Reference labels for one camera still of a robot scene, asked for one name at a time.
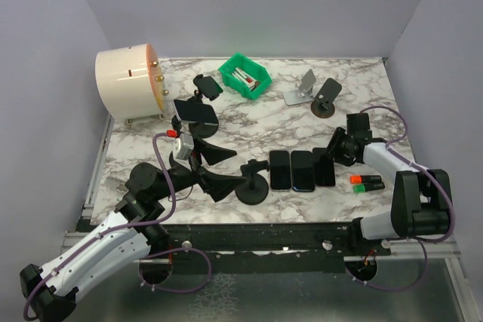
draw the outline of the silver phone stand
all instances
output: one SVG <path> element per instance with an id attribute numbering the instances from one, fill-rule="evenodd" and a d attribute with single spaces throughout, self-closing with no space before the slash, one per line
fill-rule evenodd
<path id="1" fill-rule="evenodd" d="M 300 80 L 298 90 L 284 92 L 284 100 L 287 106 L 300 105 L 301 103 L 312 102 L 312 90 L 317 82 L 314 72 L 310 69 Z"/>

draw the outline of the orange marker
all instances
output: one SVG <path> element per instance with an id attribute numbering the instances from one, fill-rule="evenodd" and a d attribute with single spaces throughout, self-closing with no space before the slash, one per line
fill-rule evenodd
<path id="1" fill-rule="evenodd" d="M 382 182 L 383 178 L 379 175 L 352 175 L 350 177 L 351 184 L 362 184 L 364 182 Z"/>

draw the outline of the gray floor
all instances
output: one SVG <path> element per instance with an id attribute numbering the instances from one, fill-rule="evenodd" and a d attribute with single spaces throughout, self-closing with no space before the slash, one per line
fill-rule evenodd
<path id="1" fill-rule="evenodd" d="M 421 262 L 381 261 L 374 282 L 409 284 Z M 203 276 L 173 276 L 188 287 Z M 70 322 L 459 322 L 463 321 L 442 259 L 430 262 L 426 281 L 406 293 L 370 290 L 346 274 L 218 274 L 202 291 L 174 295 L 140 287 L 137 265 L 105 280 L 78 304 Z"/>

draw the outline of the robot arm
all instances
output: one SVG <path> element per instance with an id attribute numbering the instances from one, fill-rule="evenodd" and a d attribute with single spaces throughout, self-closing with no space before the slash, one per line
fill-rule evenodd
<path id="1" fill-rule="evenodd" d="M 345 166 L 356 162 L 371 166 L 394 184 L 390 211 L 352 222 L 356 240 L 439 235 L 448 231 L 450 211 L 444 196 L 425 173 L 387 149 L 385 140 L 372 137 L 367 113 L 347 115 L 347 132 L 341 127 L 335 130 L 328 153 Z M 443 170 L 421 168 L 431 174 L 451 198 L 448 174 Z M 422 202 L 421 195 L 429 201 Z"/>
<path id="2" fill-rule="evenodd" d="M 168 171 L 176 192 L 199 184 L 204 192 L 219 201 L 246 182 L 243 176 L 210 173 L 202 166 L 201 155 L 208 164 L 216 164 L 236 152 L 193 140 L 189 135 L 183 136 L 181 144 L 180 138 L 176 138 L 174 158 L 170 158 L 172 168 Z M 177 162 L 183 158 L 188 159 L 189 169 Z M 73 312 L 75 304 L 101 281 L 136 259 L 169 249 L 168 233 L 157 222 L 152 222 L 165 211 L 158 201 L 171 194 L 165 175 L 157 167 L 141 163 L 131 171 L 126 187 L 129 192 L 115 210 L 82 241 L 41 267 L 31 264 L 21 271 L 22 293 L 26 298 L 41 284 L 31 303 L 41 322 L 64 320 Z M 139 225 L 140 222 L 151 223 Z M 109 232 L 126 224 L 133 226 Z M 94 242 L 82 249 L 89 241 Z M 58 269 L 75 253 L 75 258 Z"/>

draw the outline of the red object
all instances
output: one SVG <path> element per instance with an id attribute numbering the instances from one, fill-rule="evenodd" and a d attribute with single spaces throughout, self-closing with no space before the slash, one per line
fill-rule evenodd
<path id="1" fill-rule="evenodd" d="M 362 184 L 362 178 L 360 175 L 352 175 L 350 177 L 351 184 Z"/>
<path id="2" fill-rule="evenodd" d="M 178 137 L 178 132 L 176 132 L 175 130 L 167 130 L 166 134 L 168 135 L 168 137 L 173 137 L 173 138 Z"/>

